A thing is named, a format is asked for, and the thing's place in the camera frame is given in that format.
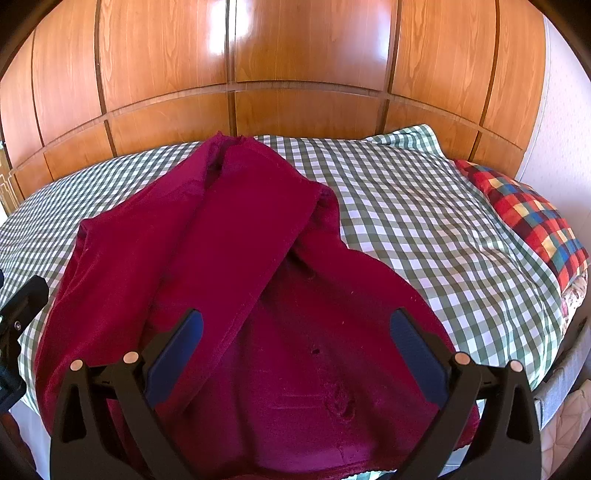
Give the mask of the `dark red t-shirt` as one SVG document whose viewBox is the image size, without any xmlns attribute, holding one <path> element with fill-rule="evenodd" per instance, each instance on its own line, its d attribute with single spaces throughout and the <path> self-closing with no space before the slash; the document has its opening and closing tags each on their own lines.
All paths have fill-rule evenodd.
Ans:
<svg viewBox="0 0 591 480">
<path fill-rule="evenodd" d="M 439 413 L 390 334 L 403 310 L 450 343 L 422 295 L 346 246 L 331 188 L 218 134 L 80 223 L 35 359 L 44 424 L 72 362 L 120 361 L 192 310 L 204 334 L 155 413 L 195 476 L 394 470 Z"/>
</svg>

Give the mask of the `grey bed base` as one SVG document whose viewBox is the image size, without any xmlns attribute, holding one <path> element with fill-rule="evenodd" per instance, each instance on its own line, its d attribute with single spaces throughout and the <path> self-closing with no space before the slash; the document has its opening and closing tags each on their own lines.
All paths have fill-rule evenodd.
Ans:
<svg viewBox="0 0 591 480">
<path fill-rule="evenodd" d="M 576 383 L 590 354 L 590 319 L 581 324 L 571 347 L 554 362 L 546 378 L 533 392 L 539 429 L 554 417 Z"/>
</svg>

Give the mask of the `multicolour plaid pillow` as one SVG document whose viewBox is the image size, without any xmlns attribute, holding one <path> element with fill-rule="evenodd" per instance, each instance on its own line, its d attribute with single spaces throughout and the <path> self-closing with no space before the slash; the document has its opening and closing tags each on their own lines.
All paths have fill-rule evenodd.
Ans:
<svg viewBox="0 0 591 480">
<path fill-rule="evenodd" d="M 551 202 L 530 186 L 492 168 L 465 160 L 457 160 L 455 165 L 550 268 L 562 291 L 587 270 L 587 250 Z"/>
</svg>

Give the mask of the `green checkered bed sheet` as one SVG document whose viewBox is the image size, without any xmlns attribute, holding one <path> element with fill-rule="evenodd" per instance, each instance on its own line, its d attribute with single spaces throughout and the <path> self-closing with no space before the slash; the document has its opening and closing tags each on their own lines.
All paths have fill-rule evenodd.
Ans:
<svg viewBox="0 0 591 480">
<path fill-rule="evenodd" d="M 540 256 L 497 214 L 420 125 L 362 140 L 262 137 L 308 179 L 335 191 L 346 245 L 381 260 L 429 303 L 457 349 L 482 364 L 520 361 L 532 387 L 557 357 L 561 290 Z M 1 226 L 1 291 L 30 277 L 56 289 L 78 226 L 164 175 L 194 149 L 160 146 L 54 181 Z"/>
</svg>

